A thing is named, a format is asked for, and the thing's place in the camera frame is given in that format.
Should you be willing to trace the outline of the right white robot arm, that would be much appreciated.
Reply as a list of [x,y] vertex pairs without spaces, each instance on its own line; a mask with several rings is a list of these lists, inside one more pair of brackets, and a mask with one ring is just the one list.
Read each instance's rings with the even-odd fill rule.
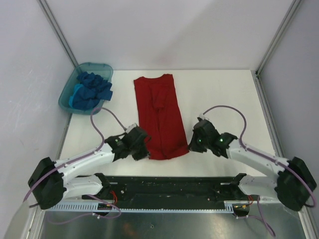
[[188,146],[190,151],[211,151],[217,157],[241,162],[261,172],[262,177],[242,174],[231,185],[230,195],[241,200],[246,195],[278,199],[284,206],[300,211],[308,207],[308,199],[317,187],[305,162],[294,157],[291,160],[265,153],[230,133],[220,134],[207,119],[198,118]]

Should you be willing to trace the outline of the red t shirt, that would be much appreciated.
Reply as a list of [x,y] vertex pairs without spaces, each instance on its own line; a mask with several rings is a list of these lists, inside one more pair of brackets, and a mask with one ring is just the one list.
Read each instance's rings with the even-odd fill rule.
[[168,160],[189,153],[172,74],[134,80],[139,125],[151,140],[150,159]]

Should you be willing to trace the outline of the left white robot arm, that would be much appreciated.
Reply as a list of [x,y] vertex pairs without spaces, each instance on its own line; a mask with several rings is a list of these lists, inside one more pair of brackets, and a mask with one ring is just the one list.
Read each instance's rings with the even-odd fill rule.
[[145,130],[134,124],[123,134],[103,138],[98,147],[85,153],[57,161],[49,157],[40,160],[28,181],[38,206],[47,210],[64,199],[84,195],[107,198],[110,186],[106,177],[102,173],[85,173],[128,156],[136,161],[147,158],[148,137]]

